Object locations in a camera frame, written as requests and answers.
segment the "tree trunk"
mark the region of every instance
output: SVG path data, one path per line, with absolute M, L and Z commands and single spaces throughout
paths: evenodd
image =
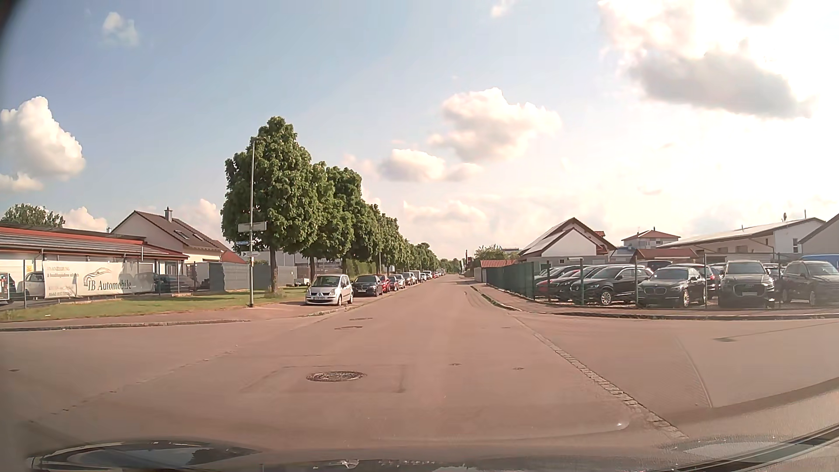
M 271 293 L 277 293 L 277 248 L 271 246 L 268 248 L 268 253 L 271 263 Z

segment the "sidewalk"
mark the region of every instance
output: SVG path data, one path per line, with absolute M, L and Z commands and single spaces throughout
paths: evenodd
M 738 310 L 722 310 L 716 307 L 691 307 L 686 309 L 677 308 L 636 308 L 634 305 L 613 305 L 610 307 L 598 307 L 587 305 L 585 307 L 574 305 L 560 305 L 548 302 L 534 302 L 521 296 L 501 291 L 497 288 L 474 282 L 470 286 L 484 296 L 489 297 L 497 303 L 516 311 L 540 313 L 550 315 L 566 315 L 578 317 L 617 317 L 617 318 L 642 318 L 642 319 L 685 319 L 685 320 L 777 320 L 777 319 L 818 319 L 818 318 L 839 318 L 839 307 L 810 308 L 801 304 L 801 308 L 744 308 Z

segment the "car wheel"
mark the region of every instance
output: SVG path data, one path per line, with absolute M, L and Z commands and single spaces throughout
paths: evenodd
M 604 307 L 612 305 L 612 292 L 609 290 L 601 291 L 598 301 L 600 302 L 601 306 Z

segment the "red car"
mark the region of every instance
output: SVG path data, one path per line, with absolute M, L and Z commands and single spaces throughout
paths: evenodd
M 376 274 L 378 277 L 379 283 L 382 284 L 382 293 L 388 293 L 390 291 L 390 280 L 385 274 Z

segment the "road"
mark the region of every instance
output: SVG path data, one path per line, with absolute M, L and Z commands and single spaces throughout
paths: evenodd
M 449 275 L 325 317 L 0 333 L 22 454 L 124 438 L 309 450 L 625 447 L 839 422 L 839 322 L 508 312 Z M 366 376 L 314 382 L 334 370 Z

